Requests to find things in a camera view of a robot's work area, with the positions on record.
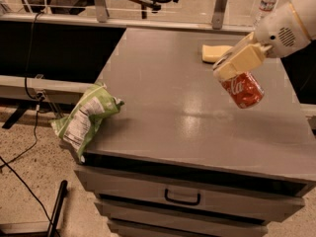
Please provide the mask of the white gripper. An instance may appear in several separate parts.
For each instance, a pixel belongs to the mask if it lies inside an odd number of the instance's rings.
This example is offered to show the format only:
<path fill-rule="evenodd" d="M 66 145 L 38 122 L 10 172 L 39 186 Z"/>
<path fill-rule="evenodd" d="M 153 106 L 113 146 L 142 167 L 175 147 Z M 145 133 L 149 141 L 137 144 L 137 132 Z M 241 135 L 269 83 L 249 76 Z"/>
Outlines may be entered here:
<path fill-rule="evenodd" d="M 261 66 L 269 57 L 286 57 L 311 43 L 311 5 L 289 2 L 267 15 L 234 46 L 216 45 L 213 75 L 226 81 Z"/>

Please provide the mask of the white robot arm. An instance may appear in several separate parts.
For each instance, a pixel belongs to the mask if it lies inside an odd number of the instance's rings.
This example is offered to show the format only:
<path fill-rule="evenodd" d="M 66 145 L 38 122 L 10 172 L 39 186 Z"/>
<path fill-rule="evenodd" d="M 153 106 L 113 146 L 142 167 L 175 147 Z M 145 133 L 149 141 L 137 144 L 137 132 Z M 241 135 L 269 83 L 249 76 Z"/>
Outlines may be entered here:
<path fill-rule="evenodd" d="M 226 81 L 261 66 L 266 58 L 287 57 L 315 39 L 316 0 L 290 0 L 226 51 L 213 65 L 213 75 Z"/>

